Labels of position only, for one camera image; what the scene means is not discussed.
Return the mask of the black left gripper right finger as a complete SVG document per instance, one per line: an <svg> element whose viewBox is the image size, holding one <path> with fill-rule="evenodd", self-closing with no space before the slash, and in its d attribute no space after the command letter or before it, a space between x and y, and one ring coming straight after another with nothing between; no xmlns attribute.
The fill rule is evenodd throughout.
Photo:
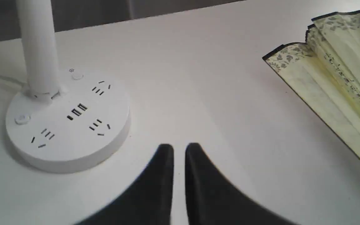
<svg viewBox="0 0 360 225"><path fill-rule="evenodd" d="M185 198L190 225L292 225L238 190L199 143L185 151Z"/></svg>

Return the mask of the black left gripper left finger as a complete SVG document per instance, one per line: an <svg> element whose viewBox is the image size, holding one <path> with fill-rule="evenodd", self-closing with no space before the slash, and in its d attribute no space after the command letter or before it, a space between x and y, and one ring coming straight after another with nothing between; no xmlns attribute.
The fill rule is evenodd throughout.
<svg viewBox="0 0 360 225"><path fill-rule="evenodd" d="M174 149L160 144L146 168L114 201L79 225L169 225L174 182Z"/></svg>

